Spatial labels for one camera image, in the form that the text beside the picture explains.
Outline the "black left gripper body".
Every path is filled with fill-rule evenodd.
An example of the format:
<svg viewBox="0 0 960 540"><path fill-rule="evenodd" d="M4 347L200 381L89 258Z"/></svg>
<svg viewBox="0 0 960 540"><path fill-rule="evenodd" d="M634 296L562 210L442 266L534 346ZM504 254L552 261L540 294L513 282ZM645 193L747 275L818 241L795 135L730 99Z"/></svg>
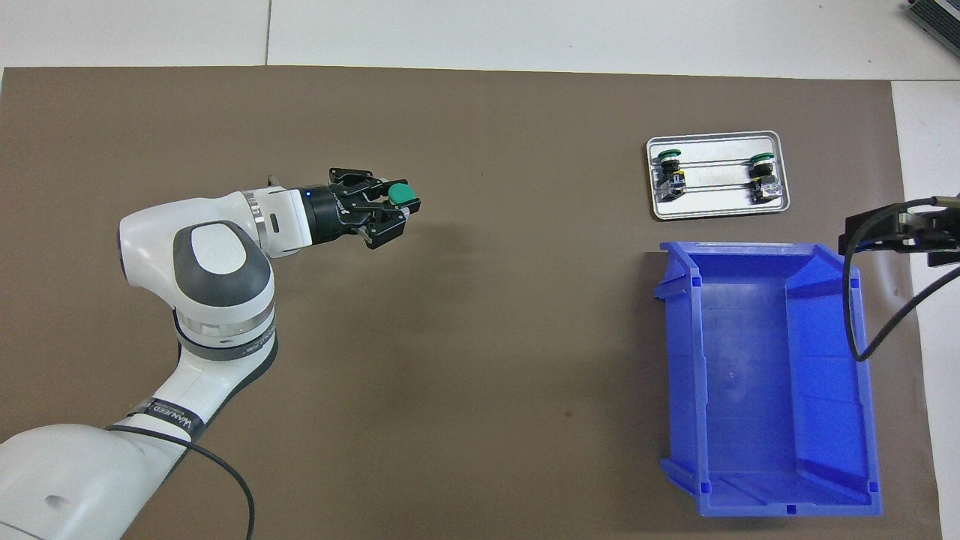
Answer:
<svg viewBox="0 0 960 540"><path fill-rule="evenodd" d="M312 244L361 236L376 244L380 233L380 186L316 184L303 187L303 209Z"/></svg>

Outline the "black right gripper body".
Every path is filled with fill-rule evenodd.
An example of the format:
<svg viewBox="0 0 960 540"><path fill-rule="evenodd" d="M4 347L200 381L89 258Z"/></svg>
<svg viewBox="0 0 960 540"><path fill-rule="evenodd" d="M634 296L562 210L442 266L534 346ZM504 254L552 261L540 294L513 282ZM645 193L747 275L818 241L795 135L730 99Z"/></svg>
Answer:
<svg viewBox="0 0 960 540"><path fill-rule="evenodd" d="M903 218L909 253L935 253L958 250L959 211L909 212Z"/></svg>

